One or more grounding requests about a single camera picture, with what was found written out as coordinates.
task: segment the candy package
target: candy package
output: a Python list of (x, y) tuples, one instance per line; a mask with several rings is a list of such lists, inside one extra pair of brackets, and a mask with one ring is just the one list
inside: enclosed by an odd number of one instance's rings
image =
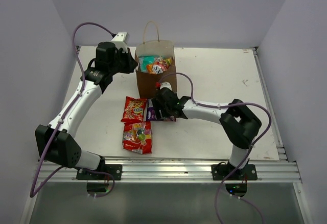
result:
[(134, 99), (126, 96), (125, 109), (121, 121), (124, 123), (142, 122), (146, 105), (147, 99)]
[(140, 154), (152, 153), (151, 122), (125, 124), (123, 148)]
[(141, 72), (160, 74), (172, 64), (172, 58), (164, 59), (160, 56), (146, 56), (138, 59)]
[(156, 101), (156, 99), (148, 100), (147, 121), (173, 121), (176, 122), (174, 116), (170, 116), (165, 109)]

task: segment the bag handle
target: bag handle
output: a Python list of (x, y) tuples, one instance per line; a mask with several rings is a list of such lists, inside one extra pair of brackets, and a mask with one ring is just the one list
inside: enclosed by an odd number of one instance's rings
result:
[(147, 31), (147, 27), (148, 27), (149, 23), (154, 24), (155, 27), (157, 28), (158, 41), (160, 41), (160, 40), (159, 40), (159, 27), (158, 27), (158, 24), (157, 24), (156, 22), (150, 20), (149, 22), (147, 22), (147, 25), (146, 25), (145, 28), (144, 28), (144, 32), (143, 32), (143, 44), (145, 44), (145, 33), (146, 33), (146, 31)]

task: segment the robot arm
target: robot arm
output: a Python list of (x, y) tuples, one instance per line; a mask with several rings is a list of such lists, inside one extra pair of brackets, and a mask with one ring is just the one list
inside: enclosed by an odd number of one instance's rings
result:
[[(233, 108), (219, 108), (229, 104), (242, 103), (234, 99), (231, 103), (209, 103), (198, 101), (198, 103), (216, 106), (217, 108), (203, 107), (194, 103), (190, 97), (183, 96), (180, 99), (171, 91), (167, 82), (160, 84), (154, 104), (159, 104), (155, 109), (161, 109), (169, 115), (184, 119), (202, 119), (218, 123), (223, 126), (229, 140), (233, 143), (232, 153), (228, 162), (230, 170), (237, 167), (251, 148), (251, 143), (258, 135), (262, 125), (259, 118), (247, 106)], [(243, 169), (248, 159), (239, 167)]]
[(68, 101), (63, 110), (47, 125), (39, 125), (35, 131), (35, 137), (39, 154), (43, 150), (60, 121), (64, 111), (70, 106), (72, 100), (79, 95), (79, 99), (70, 108), (65, 119), (61, 121), (58, 132), (49, 147), (45, 160), (67, 168), (86, 168), (104, 172), (105, 162), (100, 155), (82, 150), (74, 137), (76, 131), (94, 102), (104, 93), (107, 86), (112, 82), (116, 73), (132, 73), (137, 63), (127, 48), (127, 32), (119, 32), (111, 42), (102, 42), (96, 49), (96, 57), (88, 64), (85, 74), (85, 86), (81, 92), (82, 81)]

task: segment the gray floor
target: gray floor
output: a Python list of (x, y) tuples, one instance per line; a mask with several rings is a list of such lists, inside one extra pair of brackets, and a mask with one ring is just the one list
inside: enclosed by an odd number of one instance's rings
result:
[[(107, 197), (93, 200), (86, 183), (48, 183), (30, 223), (218, 223), (217, 185), (118, 183)], [(260, 208), (267, 224), (303, 223), (292, 184), (250, 184), (245, 198)], [(219, 210), (226, 224), (261, 223), (254, 208), (227, 194), (220, 194)]]

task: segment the cable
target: cable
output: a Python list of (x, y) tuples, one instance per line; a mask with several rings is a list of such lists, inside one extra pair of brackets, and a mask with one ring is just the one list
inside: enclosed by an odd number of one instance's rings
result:
[[(247, 160), (247, 158), (249, 157), (251, 151), (252, 151), (252, 148), (253, 146), (256, 144), (256, 142), (258, 142), (258, 140), (260, 140), (262, 138), (262, 136), (264, 136), (267, 131), (269, 130), (270, 126), (271, 126), (271, 122), (272, 122), (272, 119), (271, 119), (271, 115), (269, 113), (269, 111), (264, 108), (263, 106), (259, 105), (259, 104), (255, 104), (255, 103), (250, 103), (250, 102), (243, 102), (243, 103), (237, 103), (237, 104), (231, 104), (231, 105), (223, 105), (223, 106), (215, 106), (215, 105), (206, 105), (206, 104), (201, 104), (199, 102), (196, 102), (194, 97), (193, 97), (193, 92), (194, 92), (194, 86), (193, 86), (193, 82), (192, 80), (190, 79), (189, 76), (187, 76), (186, 74), (184, 73), (180, 73), (180, 72), (176, 72), (176, 73), (169, 73), (163, 77), (161, 77), (161, 79), (159, 80), (159, 83), (162, 82), (162, 80), (168, 76), (171, 76), (171, 75), (182, 75), (184, 77), (186, 77), (190, 84), (191, 84), (191, 100), (192, 102), (194, 102), (195, 104), (199, 105), (199, 106), (203, 106), (203, 107), (207, 107), (207, 108), (219, 108), (219, 109), (225, 109), (225, 108), (230, 108), (230, 107), (235, 107), (235, 106), (244, 106), (244, 105), (251, 105), (251, 106), (255, 106), (255, 107), (258, 107), (260, 108), (261, 110), (263, 110), (267, 116), (268, 116), (268, 125), (266, 127), (266, 129), (251, 143), (251, 146), (250, 146), (250, 149), (248, 150), (248, 152), (246, 153), (245, 157), (242, 159), (242, 161), (238, 164), (238, 166), (235, 167), (235, 169), (233, 169), (227, 176), (225, 176), (225, 178), (221, 181), (221, 183), (219, 184), (218, 186), (218, 189), (216, 191), (216, 194), (215, 194), (215, 210), (216, 210), (216, 216), (217, 218), (219, 219), (220, 223), (221, 224), (224, 224), (224, 221), (222, 220), (222, 218), (220, 217), (220, 214), (219, 214), (219, 211), (218, 211), (218, 195), (219, 195), (219, 192), (224, 184), (224, 182), (231, 176), (233, 175), (238, 169), (239, 167), (245, 162), (245, 160)], [(263, 214), (262, 212), (259, 210), (259, 208), (257, 206), (255, 206), (253, 203), (251, 203), (250, 201), (248, 200), (245, 200), (245, 199), (242, 199), (240, 198), (241, 200), (243, 200), (244, 202), (250, 204), (251, 206), (253, 206), (257, 211), (258, 213), (260, 214), (260, 217), (261, 217), (261, 220), (262, 220), (262, 223), (265, 224), (266, 221), (263, 217)]]
[(87, 172), (89, 172), (89, 173), (91, 173), (91, 174), (104, 174), (104, 175), (106, 175), (106, 176), (108, 176), (108, 177), (110, 177), (111, 179), (112, 179), (112, 186), (111, 186), (111, 188), (110, 188), (110, 190), (107, 190), (107, 192), (106, 193), (104, 193), (104, 194), (100, 194), (100, 195), (97, 195), (96, 193), (93, 195), (93, 197), (96, 197), (96, 198), (98, 198), (98, 197), (105, 197), (105, 196), (107, 196), (110, 192), (112, 192), (112, 190), (113, 190), (113, 188), (114, 188), (114, 177), (111, 175), (111, 174), (109, 174), (109, 173), (107, 173), (107, 172), (99, 172), (99, 171), (94, 171), (94, 170), (90, 170), (90, 169), (84, 169), (85, 171), (87, 171)]
[(39, 191), (40, 189), (46, 184), (46, 182), (56, 173), (58, 172), (62, 167), (59, 167), (57, 168), (54, 172), (52, 172), (41, 184), (40, 186), (35, 190), (35, 186), (36, 186), (36, 183), (37, 183), (37, 179), (38, 179), (38, 176), (39, 176), (39, 173), (40, 173), (40, 170), (41, 170), (41, 167), (42, 167), (42, 164), (43, 164), (43, 160), (45, 158), (45, 155), (56, 135), (56, 133), (58, 132), (58, 129), (60, 128), (60, 125), (62, 124), (62, 121), (65, 119), (66, 115), (68, 114), (68, 112), (70, 111), (70, 109), (72, 108), (72, 106), (76, 103), (76, 101), (80, 98), (80, 94), (84, 91), (84, 88), (85, 88), (85, 74), (84, 74), (84, 69), (83, 69), (83, 65), (82, 65), (82, 62), (80, 60), (80, 58), (78, 57), (78, 54), (77, 54), (77, 50), (76, 50), (76, 45), (75, 45), (75, 35), (76, 35), (76, 32), (79, 28), (81, 28), (82, 26), (84, 25), (93, 25), (93, 26), (98, 26), (100, 27), (101, 29), (107, 31), (112, 37), (115, 36), (115, 34), (113, 34), (111, 31), (109, 31), (107, 28), (105, 28), (104, 26), (102, 25), (99, 25), (97, 23), (93, 23), (93, 22), (85, 22), (85, 23), (81, 23), (79, 24), (78, 26), (76, 26), (76, 28), (74, 29), (74, 32), (73, 32), (73, 37), (72, 37), (72, 45), (73, 45), (73, 49), (74, 49), (74, 53), (75, 53), (75, 56), (76, 56), (76, 59), (77, 59), (77, 63), (80, 67), (80, 70), (82, 72), (82, 87), (81, 87), (81, 90), (80, 92), (75, 96), (75, 98), (72, 100), (72, 102), (69, 104), (69, 106), (67, 107), (67, 109), (64, 111), (64, 113), (62, 114), (62, 116), (60, 117), (60, 119), (58, 120), (58, 124), (56, 126), (56, 128), (54, 129), (54, 131), (52, 132), (43, 152), (42, 152), (42, 155), (40, 157), (40, 161), (39, 161), (39, 164), (37, 165), (37, 168), (36, 168), (36, 171), (35, 171), (35, 175), (34, 175), (34, 178), (33, 178), (33, 182), (32, 182), (32, 187), (31, 187), (31, 191), (30, 191), (30, 197), (34, 197)]

